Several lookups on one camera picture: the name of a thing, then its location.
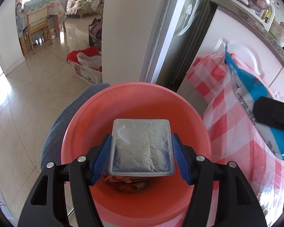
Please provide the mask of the blue wet wipes pack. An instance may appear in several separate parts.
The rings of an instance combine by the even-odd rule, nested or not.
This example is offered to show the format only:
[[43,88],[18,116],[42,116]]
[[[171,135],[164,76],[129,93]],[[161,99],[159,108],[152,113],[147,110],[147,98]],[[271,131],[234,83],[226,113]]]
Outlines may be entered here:
[[225,64],[230,72],[234,95],[247,117],[271,152],[284,161],[284,103],[274,100],[257,77],[237,65],[227,44]]

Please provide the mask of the red candy wrapper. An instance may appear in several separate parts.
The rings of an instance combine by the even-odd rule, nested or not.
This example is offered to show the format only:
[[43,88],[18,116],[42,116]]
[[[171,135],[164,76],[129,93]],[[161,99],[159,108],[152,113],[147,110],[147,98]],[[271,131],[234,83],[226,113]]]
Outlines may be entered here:
[[136,192],[142,190],[147,181],[136,177],[113,176],[108,174],[104,177],[104,183],[123,192]]

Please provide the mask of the silver foil pouch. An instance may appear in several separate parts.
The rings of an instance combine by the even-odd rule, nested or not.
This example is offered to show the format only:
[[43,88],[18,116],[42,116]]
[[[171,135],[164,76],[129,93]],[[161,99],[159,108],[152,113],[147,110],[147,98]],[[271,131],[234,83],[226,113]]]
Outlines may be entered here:
[[163,177],[175,173],[167,119],[116,119],[108,172],[124,177]]

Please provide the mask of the white lower kitchen cabinets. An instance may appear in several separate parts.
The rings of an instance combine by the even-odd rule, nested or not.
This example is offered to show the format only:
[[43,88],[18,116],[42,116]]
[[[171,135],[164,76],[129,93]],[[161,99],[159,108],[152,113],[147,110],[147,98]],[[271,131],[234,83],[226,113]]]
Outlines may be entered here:
[[284,50],[255,19],[218,6],[197,56],[223,54],[225,45],[284,100]]

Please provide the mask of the pink plastic trash basin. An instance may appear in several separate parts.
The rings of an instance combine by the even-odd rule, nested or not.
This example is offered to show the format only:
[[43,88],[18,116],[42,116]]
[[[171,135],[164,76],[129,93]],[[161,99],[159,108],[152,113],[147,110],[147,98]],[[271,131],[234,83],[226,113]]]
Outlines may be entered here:
[[[112,155],[117,165],[158,169],[158,160],[168,158],[171,136],[153,127],[139,132],[132,124],[114,132],[116,119],[165,119],[184,145],[211,157],[208,132],[190,103],[162,86],[135,82],[105,88],[88,98],[67,127],[61,148],[62,163],[86,155],[106,134],[115,133]],[[145,187],[133,193],[114,189],[103,179],[90,191],[105,222],[117,226],[154,226],[186,212],[193,187],[175,171],[171,176],[147,179]]]

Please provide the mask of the red white checkered tablecloth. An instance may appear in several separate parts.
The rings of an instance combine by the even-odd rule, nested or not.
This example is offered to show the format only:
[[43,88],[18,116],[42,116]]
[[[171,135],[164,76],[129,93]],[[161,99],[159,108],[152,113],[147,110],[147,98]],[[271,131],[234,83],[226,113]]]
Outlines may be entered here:
[[224,56],[198,56],[178,94],[200,114],[212,162],[235,161],[251,184],[268,226],[284,207],[284,161],[274,156],[235,97]]

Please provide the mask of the blue jeans leg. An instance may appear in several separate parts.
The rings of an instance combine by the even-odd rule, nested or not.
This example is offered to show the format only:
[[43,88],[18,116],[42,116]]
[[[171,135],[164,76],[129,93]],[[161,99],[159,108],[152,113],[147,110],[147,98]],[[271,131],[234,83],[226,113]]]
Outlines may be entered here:
[[54,121],[42,147],[40,169],[46,168],[47,163],[61,165],[61,148],[69,123],[81,106],[98,92],[108,88],[109,84],[88,86],[73,102],[71,102]]

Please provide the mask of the stack of white bowls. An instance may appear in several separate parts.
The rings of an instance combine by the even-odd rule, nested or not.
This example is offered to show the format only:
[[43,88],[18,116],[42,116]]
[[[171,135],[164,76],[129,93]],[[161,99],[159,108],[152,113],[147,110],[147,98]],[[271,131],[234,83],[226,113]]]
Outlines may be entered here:
[[279,23],[273,21],[269,33],[272,37],[277,41],[278,45],[283,48],[284,47],[284,29],[281,27]]

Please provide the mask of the steel ladle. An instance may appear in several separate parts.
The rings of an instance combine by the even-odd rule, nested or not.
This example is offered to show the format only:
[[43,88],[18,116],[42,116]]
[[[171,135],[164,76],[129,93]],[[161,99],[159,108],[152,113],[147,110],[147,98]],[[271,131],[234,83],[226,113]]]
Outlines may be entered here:
[[248,0],[248,7],[257,12],[262,12],[269,9],[271,6],[270,0]]

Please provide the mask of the white basket with bags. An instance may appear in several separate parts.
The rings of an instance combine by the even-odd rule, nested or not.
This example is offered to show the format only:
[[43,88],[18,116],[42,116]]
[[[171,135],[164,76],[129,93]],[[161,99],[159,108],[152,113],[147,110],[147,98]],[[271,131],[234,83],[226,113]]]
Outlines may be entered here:
[[101,55],[97,47],[72,51],[66,62],[71,65],[73,75],[86,84],[102,84]]

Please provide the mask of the wooden chair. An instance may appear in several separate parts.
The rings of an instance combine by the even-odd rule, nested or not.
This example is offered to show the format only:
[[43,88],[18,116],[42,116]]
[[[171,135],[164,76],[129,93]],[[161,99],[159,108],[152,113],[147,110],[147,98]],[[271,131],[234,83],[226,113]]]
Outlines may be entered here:
[[22,35],[27,39],[28,48],[35,53],[33,34],[40,33],[43,39],[52,43],[53,37],[60,36],[60,27],[65,29],[66,13],[60,0],[30,0],[24,3],[18,18]]

